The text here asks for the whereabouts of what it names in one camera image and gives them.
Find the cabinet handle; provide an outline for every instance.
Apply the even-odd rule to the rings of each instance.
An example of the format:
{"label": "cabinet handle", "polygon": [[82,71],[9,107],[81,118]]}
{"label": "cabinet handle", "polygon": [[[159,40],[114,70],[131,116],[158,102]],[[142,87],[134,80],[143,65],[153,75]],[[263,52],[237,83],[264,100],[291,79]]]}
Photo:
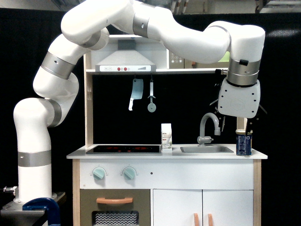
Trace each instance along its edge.
{"label": "cabinet handle", "polygon": [[198,224],[198,214],[197,213],[194,214],[194,225],[199,226],[199,224]]}
{"label": "cabinet handle", "polygon": [[124,199],[97,198],[96,202],[101,204],[124,204],[124,203],[132,203],[133,198],[124,198]]}
{"label": "cabinet handle", "polygon": [[212,214],[208,213],[208,222],[209,222],[209,226],[213,226],[213,220],[212,220]]}

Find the oven knob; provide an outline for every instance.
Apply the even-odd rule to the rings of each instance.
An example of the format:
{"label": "oven knob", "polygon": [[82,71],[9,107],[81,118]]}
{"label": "oven knob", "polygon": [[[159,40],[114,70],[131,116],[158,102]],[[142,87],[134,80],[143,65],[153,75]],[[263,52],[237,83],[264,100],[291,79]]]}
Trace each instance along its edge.
{"label": "oven knob", "polygon": [[104,168],[102,167],[96,167],[94,170],[93,170],[93,177],[96,179],[96,180],[101,180],[105,175],[105,171],[104,171]]}
{"label": "oven knob", "polygon": [[126,167],[123,170],[123,175],[126,179],[132,180],[136,175],[136,170],[133,167]]}

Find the white countertop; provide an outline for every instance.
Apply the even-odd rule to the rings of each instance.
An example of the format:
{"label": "white countertop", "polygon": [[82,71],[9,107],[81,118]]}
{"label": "white countertop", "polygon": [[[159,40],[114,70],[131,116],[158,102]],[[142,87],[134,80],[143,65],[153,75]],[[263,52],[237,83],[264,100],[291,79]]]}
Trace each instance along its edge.
{"label": "white countertop", "polygon": [[215,146],[224,146],[233,151],[233,153],[183,153],[180,147],[198,146],[198,144],[173,145],[172,151],[161,151],[160,153],[93,153],[86,154],[87,151],[96,147],[98,144],[90,147],[81,147],[80,149],[67,155],[67,159],[267,159],[268,156],[252,149],[251,156],[236,155],[235,144],[212,144]]}

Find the oven window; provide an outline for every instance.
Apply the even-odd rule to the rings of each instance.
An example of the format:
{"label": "oven window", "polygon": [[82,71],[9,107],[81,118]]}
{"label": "oven window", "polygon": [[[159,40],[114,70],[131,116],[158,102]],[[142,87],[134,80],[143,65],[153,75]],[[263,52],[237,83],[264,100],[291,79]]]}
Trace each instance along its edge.
{"label": "oven window", "polygon": [[92,226],[138,226],[138,211],[93,211]]}

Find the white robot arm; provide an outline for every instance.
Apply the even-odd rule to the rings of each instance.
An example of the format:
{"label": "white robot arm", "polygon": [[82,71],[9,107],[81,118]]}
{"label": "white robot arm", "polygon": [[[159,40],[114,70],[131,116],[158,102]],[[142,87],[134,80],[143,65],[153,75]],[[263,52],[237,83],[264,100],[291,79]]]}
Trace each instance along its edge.
{"label": "white robot arm", "polygon": [[[86,0],[63,17],[63,34],[51,44],[34,79],[34,90],[45,99],[22,100],[14,110],[21,202],[51,197],[47,127],[57,126],[65,119],[79,88],[71,71],[81,56],[108,43],[106,27],[110,24],[157,40],[176,55],[195,62],[214,63],[229,51],[230,67],[220,92],[219,110],[237,117],[255,116],[258,105],[252,106],[253,112],[249,113],[246,103],[253,103],[254,96],[259,103],[257,76],[265,36],[262,28],[218,21],[199,32],[179,25],[165,8],[135,0]],[[243,96],[246,90],[253,96],[233,101],[227,96],[230,90],[235,97]]]}
{"label": "white robot arm", "polygon": [[[93,46],[103,48],[109,40],[106,28]],[[52,197],[51,142],[47,128],[61,124],[79,90],[77,77],[71,73],[78,59],[91,51],[58,36],[33,81],[41,98],[20,101],[14,109],[18,141],[18,177],[20,202]]]}
{"label": "white robot arm", "polygon": [[86,0],[62,20],[62,32],[71,42],[89,46],[100,29],[112,24],[121,31],[161,42],[184,59],[210,64],[230,52],[230,66],[219,94],[218,110],[224,115],[253,118],[259,107],[257,80],[265,31],[254,25],[224,21],[203,32],[178,24],[170,10],[134,0]]}

